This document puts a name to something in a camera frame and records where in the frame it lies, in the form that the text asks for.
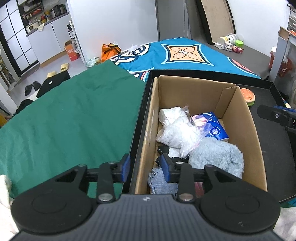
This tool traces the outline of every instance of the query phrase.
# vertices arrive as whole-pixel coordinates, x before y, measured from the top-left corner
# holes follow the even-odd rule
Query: watermelon toy
[[[241,89],[242,95],[244,96],[244,99],[247,102],[248,106],[252,106],[255,102],[255,95],[252,91],[242,88]]]

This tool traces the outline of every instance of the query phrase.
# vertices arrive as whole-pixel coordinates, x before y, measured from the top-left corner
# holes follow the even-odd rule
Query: orange box
[[[78,59],[79,54],[75,52],[70,40],[65,42],[65,50],[67,51],[67,54],[71,61]]]

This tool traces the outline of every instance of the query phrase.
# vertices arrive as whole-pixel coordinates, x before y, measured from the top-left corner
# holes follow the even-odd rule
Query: blue tissue box
[[[203,126],[206,123],[210,123],[213,126],[207,137],[215,137],[219,141],[227,141],[229,139],[229,136],[213,112],[194,115],[192,119],[196,126]]]

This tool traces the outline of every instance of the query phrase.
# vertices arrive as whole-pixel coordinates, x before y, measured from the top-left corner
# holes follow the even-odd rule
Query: denim fabric
[[[148,184],[151,188],[151,194],[172,194],[174,197],[177,195],[178,184],[167,183],[161,167],[152,169],[149,173]]]

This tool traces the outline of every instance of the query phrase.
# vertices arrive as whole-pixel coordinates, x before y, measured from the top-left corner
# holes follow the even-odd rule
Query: glass door
[[[0,8],[0,40],[19,77],[38,63],[26,34],[17,1],[10,0]]]

